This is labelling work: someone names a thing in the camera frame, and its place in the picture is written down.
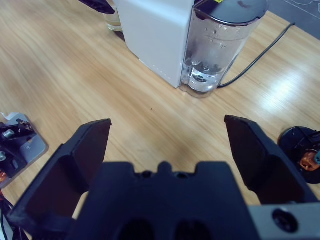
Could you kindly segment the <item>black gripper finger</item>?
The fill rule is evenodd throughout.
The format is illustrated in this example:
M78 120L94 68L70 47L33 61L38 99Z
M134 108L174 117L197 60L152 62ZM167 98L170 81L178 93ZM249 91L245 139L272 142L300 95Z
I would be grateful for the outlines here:
M294 164L254 121L224 117L230 148L245 186L263 205L317 203Z
M81 125L54 152L8 214L34 240L64 240L73 214L89 191L106 153L110 119Z
M115 10L106 0L78 0L78 1L102 14L115 13Z

